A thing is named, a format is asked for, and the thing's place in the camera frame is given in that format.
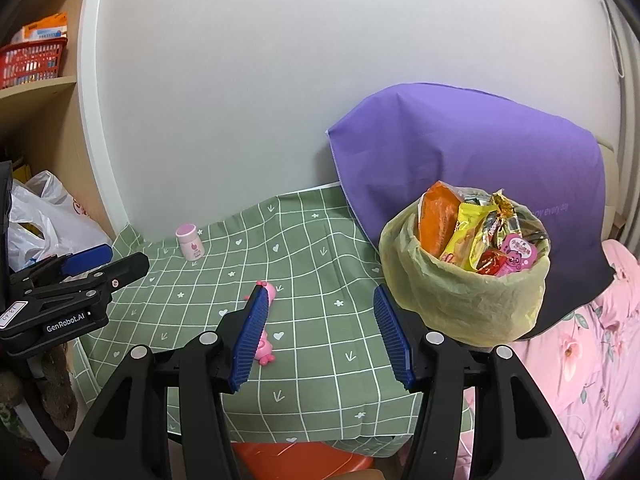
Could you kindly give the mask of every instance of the basket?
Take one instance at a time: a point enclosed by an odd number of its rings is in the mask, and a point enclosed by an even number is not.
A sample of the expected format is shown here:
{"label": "basket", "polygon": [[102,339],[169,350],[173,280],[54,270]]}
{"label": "basket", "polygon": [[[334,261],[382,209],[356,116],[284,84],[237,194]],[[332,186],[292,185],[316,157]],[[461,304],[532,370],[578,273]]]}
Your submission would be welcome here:
{"label": "basket", "polygon": [[26,41],[0,48],[0,89],[58,77],[66,38]]}

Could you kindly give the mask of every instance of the red candy wrapper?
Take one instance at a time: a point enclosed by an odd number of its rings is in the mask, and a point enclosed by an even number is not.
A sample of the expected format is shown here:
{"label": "red candy wrapper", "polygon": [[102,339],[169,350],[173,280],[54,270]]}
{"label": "red candy wrapper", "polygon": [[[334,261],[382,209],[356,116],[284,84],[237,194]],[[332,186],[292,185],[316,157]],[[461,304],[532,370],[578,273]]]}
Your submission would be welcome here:
{"label": "red candy wrapper", "polygon": [[506,263],[507,255],[497,249],[487,249],[478,262],[478,274],[494,276]]}

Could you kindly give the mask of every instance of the purple fabric cover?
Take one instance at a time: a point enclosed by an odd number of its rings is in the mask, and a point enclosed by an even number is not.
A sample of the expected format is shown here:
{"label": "purple fabric cover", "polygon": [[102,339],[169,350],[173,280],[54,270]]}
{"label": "purple fabric cover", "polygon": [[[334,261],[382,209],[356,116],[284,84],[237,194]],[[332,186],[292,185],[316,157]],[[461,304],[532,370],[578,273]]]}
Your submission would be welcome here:
{"label": "purple fabric cover", "polygon": [[342,188],[369,240],[437,180],[504,188],[545,225],[551,267],[536,328],[599,295],[613,272],[600,244],[599,146],[572,122],[484,92],[400,84],[364,99],[328,131]]}

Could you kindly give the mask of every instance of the trash bag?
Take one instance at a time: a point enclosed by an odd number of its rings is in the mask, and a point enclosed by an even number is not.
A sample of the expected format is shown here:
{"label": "trash bag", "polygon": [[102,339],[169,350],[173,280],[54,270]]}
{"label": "trash bag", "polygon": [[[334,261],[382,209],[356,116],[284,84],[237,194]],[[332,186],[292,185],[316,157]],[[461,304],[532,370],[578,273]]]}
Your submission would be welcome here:
{"label": "trash bag", "polygon": [[[479,189],[465,194],[489,199]],[[425,325],[476,347],[510,343],[531,330],[538,317],[549,270],[548,240],[538,245],[533,268],[507,276],[483,276],[441,262],[415,237],[418,202],[398,213],[380,235],[380,261],[398,305],[417,312]],[[514,202],[519,216],[544,227],[529,209]]]}
{"label": "trash bag", "polygon": [[37,174],[25,185],[14,180],[11,198],[8,252],[9,266],[15,271],[52,254],[62,256],[111,245],[106,233],[49,171]]}

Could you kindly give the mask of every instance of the pink bottle cap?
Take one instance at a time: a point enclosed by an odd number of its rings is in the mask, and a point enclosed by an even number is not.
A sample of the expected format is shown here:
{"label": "pink bottle cap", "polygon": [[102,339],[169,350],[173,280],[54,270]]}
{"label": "pink bottle cap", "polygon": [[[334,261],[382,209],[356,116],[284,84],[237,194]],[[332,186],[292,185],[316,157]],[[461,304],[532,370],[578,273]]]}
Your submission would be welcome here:
{"label": "pink bottle cap", "polygon": [[175,231],[178,243],[186,244],[195,240],[198,237],[196,229],[197,227],[194,224],[184,224],[178,227]]}

